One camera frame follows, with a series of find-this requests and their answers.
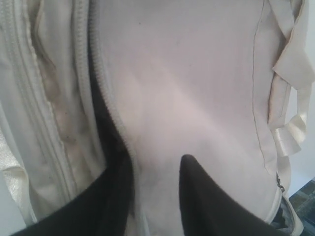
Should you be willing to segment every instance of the zipper teeth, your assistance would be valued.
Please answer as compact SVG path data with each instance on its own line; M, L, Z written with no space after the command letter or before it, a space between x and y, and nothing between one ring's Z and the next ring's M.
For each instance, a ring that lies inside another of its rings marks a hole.
M63 176L63 171L61 169L61 164L58 157L56 158L55 153L53 153L54 148L52 145L52 140L49 136L49 128L47 127L47 124L45 123L42 117L42 114L40 113L38 109L39 104L36 101L36 97L33 93L30 83L20 79L24 77L21 75L24 75L24 74L28 75L28 73L27 73L26 65L23 61L23 56L19 48L19 42L18 42L19 35L16 31L17 29L14 24L15 14L14 14L13 1L11 0L6 1L6 4L2 8L2 10L3 12L1 15L3 16L4 22L7 26L7 30L9 31L9 34L8 34L9 40L7 40L7 43L10 44L10 47L8 47L8 51L12 58L14 71L16 74L18 74L17 84L21 92L21 95L24 98L24 105L25 107L27 107L26 110L27 110L28 116L30 120L32 121L33 127L36 130L36 133L38 134L39 143L41 144L40 145L41 152L43 156L46 157L45 160L48 163L50 163L50 166L54 167L55 172L58 173L57 184L59 185L59 189L62 190L63 200L64 201L70 200L69 193L66 187L66 182L64 181L63 178L60 177L60 176Z
M94 141L95 150L98 156L98 161L105 166L105 157L101 148L100 140L98 137L93 101L91 84L89 78L89 66L88 66L88 41L87 32L85 31L88 26L88 16L89 16L89 1L80 0L76 1L77 18L75 21L76 37L75 37L75 62L77 65L77 74L79 80L79 87L81 93L82 103L86 109L86 115L90 124L91 135Z
M98 37L98 30L97 30L97 20L99 18L99 3L100 0L92 0L90 5L90 19L89 19L89 35L90 35L90 46L91 46L91 53L92 53L92 60L94 65L94 72L96 76L96 80L98 83L98 86L100 87L102 98L106 104L107 109L109 110L110 118L116 127L119 135L122 138L122 141L127 148L127 151L129 153L131 164L133 168L133 178L134 178L134 191L135 191L135 216L136 216L136 224L139 226L138 230L139 235L150 235L148 233L148 228L146 225L146 218L143 214L143 211L141 210L140 205L140 185L139 185L139 171L138 171L138 165L136 156L134 153L133 148L131 145L127 142L127 137L125 134L124 126L122 122L120 121L118 111L115 108L115 105L109 98L109 88L106 84L106 82L103 81L103 78L106 78L106 73L103 70L102 66L102 56L101 56L101 48L100 48L100 42Z

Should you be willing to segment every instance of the seam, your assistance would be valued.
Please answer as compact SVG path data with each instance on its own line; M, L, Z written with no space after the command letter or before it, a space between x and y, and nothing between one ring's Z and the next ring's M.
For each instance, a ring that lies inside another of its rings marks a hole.
M256 28L256 31L255 31L254 40L253 40L253 54L252 54L252 114L253 114L253 118L254 118L255 130L256 130L256 134L257 134L259 149L260 149L262 157L263 157L264 168L269 173L268 169L266 168L265 156L264 156L264 153L263 153L262 148L261 148L261 141L260 141L260 138L259 138L259 135L258 135L257 121L256 121L256 117L255 117L255 110L254 110L255 45L256 45L256 36L257 36L257 33L258 33L259 25L260 25L260 22L261 22L261 19L262 19L262 15L263 15L263 12L264 12L264 9L265 9L265 1L266 0L263 1L261 14L260 14L260 17L259 17L259 21L258 21L258 24L257 24L257 28Z

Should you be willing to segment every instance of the zipper pull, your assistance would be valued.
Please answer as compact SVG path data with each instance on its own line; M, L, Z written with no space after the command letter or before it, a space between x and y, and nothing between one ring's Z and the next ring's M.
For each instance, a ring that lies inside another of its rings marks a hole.
M279 178L279 175L277 173L277 186L281 189L281 192L284 193L285 192L285 188L281 185L281 180Z

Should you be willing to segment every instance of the black object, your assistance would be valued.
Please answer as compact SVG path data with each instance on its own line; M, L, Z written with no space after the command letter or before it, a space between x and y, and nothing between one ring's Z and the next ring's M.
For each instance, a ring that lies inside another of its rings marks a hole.
M132 181L131 161L124 158L71 203L14 236L123 236Z
M179 198L185 236L285 236L230 198L191 155L182 157Z

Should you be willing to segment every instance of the white leather bag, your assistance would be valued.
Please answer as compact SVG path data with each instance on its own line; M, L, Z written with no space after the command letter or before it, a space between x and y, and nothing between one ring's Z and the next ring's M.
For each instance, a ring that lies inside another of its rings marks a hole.
M90 44L103 100L133 162L128 236L184 235L184 154L271 223L290 185L288 156L305 138L315 80L304 51L308 0L1 0L0 12L0 100L37 219L105 169ZM285 123L291 87L298 114Z

